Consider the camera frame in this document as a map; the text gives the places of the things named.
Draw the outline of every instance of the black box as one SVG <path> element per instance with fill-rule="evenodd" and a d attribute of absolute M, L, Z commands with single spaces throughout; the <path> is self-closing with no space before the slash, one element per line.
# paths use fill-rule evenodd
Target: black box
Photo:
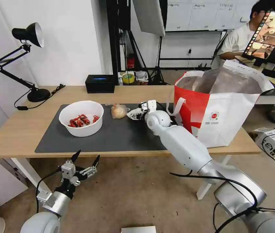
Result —
<path fill-rule="evenodd" d="M 86 91 L 88 93 L 114 93 L 113 75 L 89 74 L 86 79 Z"/>

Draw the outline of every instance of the lamp arm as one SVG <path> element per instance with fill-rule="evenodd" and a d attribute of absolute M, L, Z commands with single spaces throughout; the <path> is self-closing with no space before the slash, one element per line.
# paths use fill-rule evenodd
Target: lamp arm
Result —
<path fill-rule="evenodd" d="M 13 80 L 19 82 L 20 84 L 28 87 L 29 89 L 31 90 L 37 90 L 38 88 L 35 87 L 35 84 L 29 84 L 28 82 L 26 82 L 25 80 L 21 79 L 21 78 L 18 78 L 16 77 L 15 75 L 9 73 L 8 71 L 4 70 L 3 67 L 10 64 L 11 62 L 19 59 L 20 57 L 23 57 L 25 54 L 29 53 L 30 52 L 30 47 L 31 45 L 29 44 L 23 44 L 22 46 L 20 46 L 18 49 L 12 51 L 11 53 L 3 56 L 2 58 L 0 58 L 0 73 L 12 78 Z M 9 56 L 11 56 L 12 54 L 20 51 L 21 49 L 24 49 L 25 52 L 20 54 L 19 56 L 15 57 L 15 58 L 11 58 L 11 59 L 5 59 Z"/>

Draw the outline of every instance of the bag handle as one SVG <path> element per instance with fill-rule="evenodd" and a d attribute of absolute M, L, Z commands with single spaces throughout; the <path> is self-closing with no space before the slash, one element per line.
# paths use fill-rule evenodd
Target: bag handle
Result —
<path fill-rule="evenodd" d="M 166 100 L 166 112 L 167 112 L 170 116 L 175 116 L 177 113 L 179 113 L 179 111 L 180 111 L 180 109 L 181 109 L 183 103 L 186 103 L 186 100 L 185 100 L 184 98 L 180 97 L 180 98 L 178 99 L 178 101 L 177 101 L 177 104 L 176 104 L 176 106 L 175 106 L 174 112 L 171 113 L 171 112 L 169 111 L 169 106 L 170 106 L 170 100 L 169 100 L 169 99 L 170 99 L 170 98 L 168 98 L 168 99 Z"/>

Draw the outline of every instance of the computer monitor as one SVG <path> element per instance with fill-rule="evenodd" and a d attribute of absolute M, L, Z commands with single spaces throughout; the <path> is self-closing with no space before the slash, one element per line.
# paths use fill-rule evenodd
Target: computer monitor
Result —
<path fill-rule="evenodd" d="M 242 57 L 256 58 L 256 66 L 267 62 L 275 64 L 275 11 L 265 14 Z"/>

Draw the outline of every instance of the white bowl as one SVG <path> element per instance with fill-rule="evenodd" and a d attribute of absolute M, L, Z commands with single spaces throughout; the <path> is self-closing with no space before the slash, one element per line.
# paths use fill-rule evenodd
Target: white bowl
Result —
<path fill-rule="evenodd" d="M 90 125 L 83 126 L 80 128 L 74 128 L 74 127 L 68 126 L 70 124 L 69 121 L 71 119 L 74 119 L 81 114 L 84 114 L 87 116 L 87 118 L 91 122 Z M 101 104 L 91 100 L 85 100 L 85 101 L 72 103 L 67 107 L 65 107 L 60 112 L 59 121 L 62 125 L 66 127 L 68 132 L 70 132 L 72 135 L 76 137 L 87 137 L 92 134 L 95 134 L 102 127 L 103 114 L 104 114 L 104 109 Z M 94 123 L 92 123 L 94 118 L 93 115 L 96 115 L 99 117 L 99 119 Z"/>

